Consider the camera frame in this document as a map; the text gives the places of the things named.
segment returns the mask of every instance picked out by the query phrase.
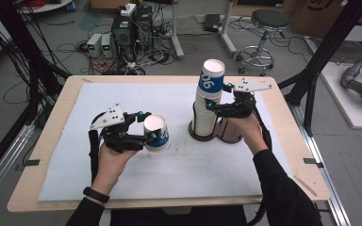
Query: stool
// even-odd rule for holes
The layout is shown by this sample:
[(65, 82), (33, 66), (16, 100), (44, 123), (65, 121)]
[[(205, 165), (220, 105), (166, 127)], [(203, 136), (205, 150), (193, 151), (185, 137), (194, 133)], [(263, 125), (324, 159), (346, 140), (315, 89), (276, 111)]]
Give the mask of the stool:
[(272, 9), (258, 9), (252, 13), (252, 24), (264, 30), (264, 34), (260, 39), (257, 46), (247, 46), (237, 54), (237, 61), (240, 61), (239, 73), (245, 73), (243, 65), (245, 63), (252, 64), (256, 67), (262, 67), (263, 72), (260, 76), (266, 75), (266, 68), (272, 69), (274, 67), (274, 56), (264, 49), (264, 43), (270, 32), (282, 32), (289, 25), (289, 17), (276, 10)]

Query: person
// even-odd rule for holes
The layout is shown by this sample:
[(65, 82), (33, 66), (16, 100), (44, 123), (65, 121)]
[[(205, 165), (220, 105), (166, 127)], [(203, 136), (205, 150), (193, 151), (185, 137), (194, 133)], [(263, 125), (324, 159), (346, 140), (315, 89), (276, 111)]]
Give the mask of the person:
[[(253, 160), (270, 225), (322, 225), (320, 214), (313, 202), (287, 176), (272, 151), (267, 147), (261, 135), (257, 117), (251, 114), (244, 119), (227, 120), (237, 126), (254, 155)], [(126, 162), (134, 154), (136, 151), (117, 153), (103, 144), (100, 150), (98, 173), (91, 189), (107, 196), (118, 182)], [(67, 225), (99, 225), (104, 209), (103, 202), (86, 196), (69, 218)]]

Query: floor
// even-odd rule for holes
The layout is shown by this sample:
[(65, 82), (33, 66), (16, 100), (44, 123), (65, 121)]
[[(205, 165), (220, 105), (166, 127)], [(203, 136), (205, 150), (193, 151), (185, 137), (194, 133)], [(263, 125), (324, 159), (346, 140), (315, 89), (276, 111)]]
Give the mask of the floor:
[[(111, 25), (110, 14), (91, 11), (88, 1), (81, 7), (73, 13), (58, 9), (38, 14), (41, 30), (50, 47), (55, 50), (58, 59), (72, 74), (88, 73), (86, 70), (88, 67), (87, 60), (84, 56), (74, 53), (74, 45), (79, 41), (87, 40), (88, 36), (95, 32), (108, 32)], [(196, 15), (196, 20), (202, 22), (204, 16)], [(145, 69), (146, 74), (197, 75), (200, 73), (203, 62), (214, 57), (224, 62), (226, 75), (239, 75), (239, 64), (230, 57), (218, 35), (182, 35), (204, 34), (205, 32), (192, 17), (180, 17), (178, 21), (180, 28), (184, 26), (179, 31), (179, 39), (185, 57), (169, 65), (151, 66)], [(255, 33), (243, 29), (248, 24), (241, 23), (243, 27), (239, 27), (237, 23), (232, 23), (232, 25), (237, 29), (230, 27), (228, 34), (237, 49), (258, 43), (259, 37)], [(41, 40), (36, 37), (35, 32), (31, 31), (31, 33), (40, 48), (46, 50), (46, 47), (41, 44)], [(283, 40), (277, 35), (277, 39), (268, 40), (266, 43), (266, 48), (276, 58), (274, 68), (268, 70), (267, 76), (273, 77), (277, 82), (284, 81), (299, 73), (311, 57), (307, 45), (300, 39), (300, 36), (289, 31), (285, 32), (285, 36), (286, 38)], [(341, 45), (332, 60), (336, 63), (341, 60), (349, 63), (354, 62), (359, 57), (362, 57), (360, 43), (346, 42)], [(259, 69), (251, 67), (246, 69), (245, 75), (257, 76), (261, 73)], [(0, 141), (26, 106), (23, 103), (26, 98), (25, 86), (19, 83), (21, 83), (21, 79), (16, 76), (10, 60), (4, 53), (0, 53)], [(289, 88), (283, 90), (284, 93), (288, 93), (288, 91)], [(321, 79), (318, 81), (312, 123), (314, 138), (348, 218), (352, 225), (362, 225), (362, 130), (349, 127)], [(72, 211), (52, 211), (13, 214), (6, 208), (8, 199), (22, 174), (20, 166), (23, 158), (27, 157), (26, 152), (32, 149), (32, 144), (40, 132), (41, 129), (36, 129), (0, 185), (0, 225), (63, 225), (72, 213)], [(319, 203), (319, 207), (327, 208), (324, 203)], [(252, 218), (256, 209), (257, 205), (247, 206), (247, 218)], [(324, 225), (335, 225), (329, 213), (321, 213), (321, 216)], [(259, 225), (268, 225), (267, 220), (263, 219)]]

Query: sleeve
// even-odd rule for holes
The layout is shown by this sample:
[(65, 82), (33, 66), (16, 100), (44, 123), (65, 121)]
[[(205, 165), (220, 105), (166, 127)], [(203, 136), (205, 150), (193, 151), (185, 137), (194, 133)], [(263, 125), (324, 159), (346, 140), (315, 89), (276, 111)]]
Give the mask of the sleeve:
[(254, 156), (270, 225), (322, 225), (313, 202), (290, 179), (270, 150)]
[(98, 226), (105, 207), (84, 198), (67, 221), (66, 226)]

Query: hand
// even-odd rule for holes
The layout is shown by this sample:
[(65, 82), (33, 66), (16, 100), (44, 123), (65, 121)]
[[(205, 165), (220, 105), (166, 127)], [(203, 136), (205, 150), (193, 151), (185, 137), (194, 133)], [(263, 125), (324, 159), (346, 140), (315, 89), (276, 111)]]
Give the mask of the hand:
[(253, 155), (268, 149), (261, 135), (260, 123), (255, 114), (243, 119), (228, 118), (227, 120), (239, 129)]
[(138, 151), (124, 151), (123, 153), (118, 153), (111, 150), (104, 143), (99, 152), (98, 173), (91, 188), (104, 195), (108, 195), (119, 180), (127, 161), (137, 152)]

